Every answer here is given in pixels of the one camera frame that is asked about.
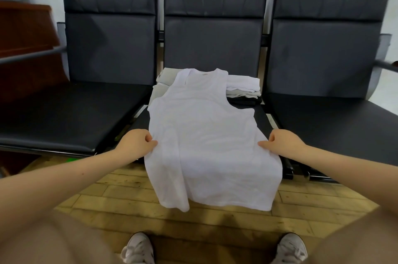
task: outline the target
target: forearm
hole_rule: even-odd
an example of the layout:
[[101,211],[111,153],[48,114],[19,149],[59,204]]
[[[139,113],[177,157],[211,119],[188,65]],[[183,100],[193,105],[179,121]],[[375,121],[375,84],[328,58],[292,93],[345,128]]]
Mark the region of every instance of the forearm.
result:
[[303,148],[294,159],[398,215],[398,167],[311,146]]
[[128,163],[116,152],[109,151],[0,180],[0,242]]

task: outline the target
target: shoelace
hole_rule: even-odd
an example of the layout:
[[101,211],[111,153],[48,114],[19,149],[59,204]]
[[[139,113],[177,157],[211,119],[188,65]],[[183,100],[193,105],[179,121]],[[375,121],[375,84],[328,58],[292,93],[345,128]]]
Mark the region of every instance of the shoelace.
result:
[[155,264],[153,260],[147,262],[147,260],[145,259],[144,245],[142,244],[142,242],[138,243],[136,247],[125,246],[122,250],[121,258],[123,262],[127,264],[133,264],[133,263]]
[[304,260],[305,254],[290,242],[289,245],[282,245],[281,247],[284,252],[281,252],[278,258],[282,263],[300,264]]

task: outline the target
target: wooden floor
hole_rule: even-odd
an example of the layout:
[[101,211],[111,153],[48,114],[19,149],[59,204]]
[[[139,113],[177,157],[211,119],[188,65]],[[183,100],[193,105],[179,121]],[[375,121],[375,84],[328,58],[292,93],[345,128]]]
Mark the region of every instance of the wooden floor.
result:
[[[60,164],[66,158],[39,159],[27,169]],[[101,230],[120,252],[138,231],[152,234],[157,264],[269,263],[280,236],[295,232],[311,253],[330,233],[377,205],[338,184],[283,180],[272,211],[191,202],[183,213],[162,207],[144,165],[131,164],[105,176],[57,210]]]

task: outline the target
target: chair seat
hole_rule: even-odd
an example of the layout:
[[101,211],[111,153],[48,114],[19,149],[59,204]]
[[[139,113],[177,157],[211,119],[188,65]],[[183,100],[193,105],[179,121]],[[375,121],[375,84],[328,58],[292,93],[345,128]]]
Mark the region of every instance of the chair seat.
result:
[[398,116],[359,98],[267,94],[283,129],[308,145],[398,166]]
[[149,85],[94,82],[48,88],[2,109],[0,145],[92,155],[151,90]]
[[[253,108],[254,109],[254,119],[256,120],[257,127],[260,129],[260,131],[268,138],[269,135],[271,134],[271,131],[273,130],[271,124],[269,123],[268,117],[263,110],[262,106],[263,105],[256,105],[254,107],[252,106],[242,106],[242,105],[233,105],[234,107],[238,109],[244,109],[244,108]],[[132,126],[129,128],[130,130],[133,129],[149,129],[149,112],[145,108],[144,111],[138,116],[137,120],[132,124]],[[289,162],[286,161],[285,158],[281,158],[282,164],[283,164],[283,178],[285,179],[293,179],[293,173],[292,173],[292,167]],[[140,158],[138,160],[139,162],[144,162],[143,158]]]

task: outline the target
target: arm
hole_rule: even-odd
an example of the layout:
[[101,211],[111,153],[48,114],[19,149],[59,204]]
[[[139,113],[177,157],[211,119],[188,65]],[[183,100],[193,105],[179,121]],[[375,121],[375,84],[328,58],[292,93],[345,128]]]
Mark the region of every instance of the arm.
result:
[[273,130],[269,141],[258,145],[306,164],[398,215],[398,167],[307,146],[294,133],[281,129]]
[[147,130],[132,130],[115,150],[0,180],[0,242],[156,145]]

